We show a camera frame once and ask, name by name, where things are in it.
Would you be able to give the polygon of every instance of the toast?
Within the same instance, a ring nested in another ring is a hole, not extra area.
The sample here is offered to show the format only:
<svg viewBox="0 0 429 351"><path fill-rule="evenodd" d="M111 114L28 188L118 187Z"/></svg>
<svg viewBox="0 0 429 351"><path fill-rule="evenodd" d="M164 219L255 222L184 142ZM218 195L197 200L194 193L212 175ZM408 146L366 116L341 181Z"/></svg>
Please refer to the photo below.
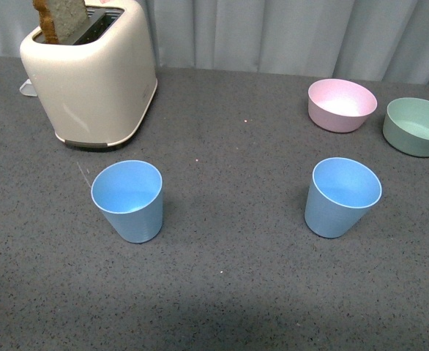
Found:
<svg viewBox="0 0 429 351"><path fill-rule="evenodd" d="M47 44L60 44L88 20L84 0L32 0Z"/></svg>

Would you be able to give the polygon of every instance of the blue cup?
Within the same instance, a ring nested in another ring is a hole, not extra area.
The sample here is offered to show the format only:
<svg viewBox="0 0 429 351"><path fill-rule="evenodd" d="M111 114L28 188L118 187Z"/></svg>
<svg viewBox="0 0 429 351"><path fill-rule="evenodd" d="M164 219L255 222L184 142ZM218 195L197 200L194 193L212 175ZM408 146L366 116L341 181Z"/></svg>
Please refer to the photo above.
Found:
<svg viewBox="0 0 429 351"><path fill-rule="evenodd" d="M91 187L92 200L123 239L144 243L163 225L163 177L144 161L105 168Z"/></svg>
<svg viewBox="0 0 429 351"><path fill-rule="evenodd" d="M346 233L382 196L372 170L352 159L333 157L313 170L305 206L307 226L324 238Z"/></svg>

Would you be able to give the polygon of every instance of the cream toaster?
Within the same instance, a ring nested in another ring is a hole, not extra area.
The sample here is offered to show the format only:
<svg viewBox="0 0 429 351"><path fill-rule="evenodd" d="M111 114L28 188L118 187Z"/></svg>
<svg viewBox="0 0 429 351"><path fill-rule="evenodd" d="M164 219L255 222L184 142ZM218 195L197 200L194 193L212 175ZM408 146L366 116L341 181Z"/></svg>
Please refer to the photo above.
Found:
<svg viewBox="0 0 429 351"><path fill-rule="evenodd" d="M86 0L89 22L60 45L40 27L20 57L58 139L105 148L136 132L157 87L146 18L135 0Z"/></svg>

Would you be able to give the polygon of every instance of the gray countertop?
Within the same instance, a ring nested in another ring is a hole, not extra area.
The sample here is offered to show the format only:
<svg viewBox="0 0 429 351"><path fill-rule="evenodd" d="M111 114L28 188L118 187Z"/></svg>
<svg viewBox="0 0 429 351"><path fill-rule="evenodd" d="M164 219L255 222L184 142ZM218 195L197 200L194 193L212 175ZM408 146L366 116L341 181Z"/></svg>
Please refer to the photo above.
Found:
<svg viewBox="0 0 429 351"><path fill-rule="evenodd" d="M318 78L160 69L124 147L55 138L17 58L0 58L2 350L429 350L429 158L381 133L429 86L360 82L378 108L335 134L307 115ZM381 201L343 237L304 221L314 165L355 159ZM129 244L89 184L125 159L164 180L164 224Z"/></svg>

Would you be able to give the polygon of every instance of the white curtain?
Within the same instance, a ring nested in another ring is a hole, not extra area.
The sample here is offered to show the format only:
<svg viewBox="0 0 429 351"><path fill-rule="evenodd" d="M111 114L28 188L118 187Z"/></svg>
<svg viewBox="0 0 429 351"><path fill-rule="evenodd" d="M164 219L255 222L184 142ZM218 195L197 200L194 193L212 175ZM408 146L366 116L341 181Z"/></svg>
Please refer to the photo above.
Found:
<svg viewBox="0 0 429 351"><path fill-rule="evenodd" d="M161 67L429 83L429 0L139 0ZM0 56L37 26L0 0Z"/></svg>

